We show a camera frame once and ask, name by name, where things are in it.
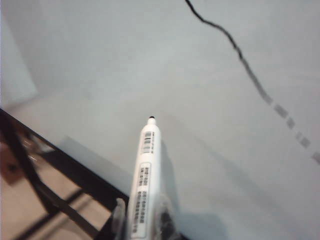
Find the right gripper left finger taped clear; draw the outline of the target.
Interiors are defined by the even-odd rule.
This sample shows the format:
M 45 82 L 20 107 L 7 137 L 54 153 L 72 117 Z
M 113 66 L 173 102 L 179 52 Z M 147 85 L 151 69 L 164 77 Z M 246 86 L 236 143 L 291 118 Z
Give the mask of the right gripper left finger taped clear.
M 111 232 L 113 240 L 128 239 L 128 204 L 123 198 L 116 198 L 116 206 L 111 214 Z

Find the right gripper right finger taped clear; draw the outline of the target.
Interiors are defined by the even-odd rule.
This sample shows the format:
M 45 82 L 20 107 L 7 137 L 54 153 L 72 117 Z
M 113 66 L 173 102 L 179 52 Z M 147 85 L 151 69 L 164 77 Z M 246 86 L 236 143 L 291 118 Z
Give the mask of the right gripper right finger taped clear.
M 154 239 L 155 240 L 181 240 L 170 198 L 161 193 L 155 205 L 154 212 Z

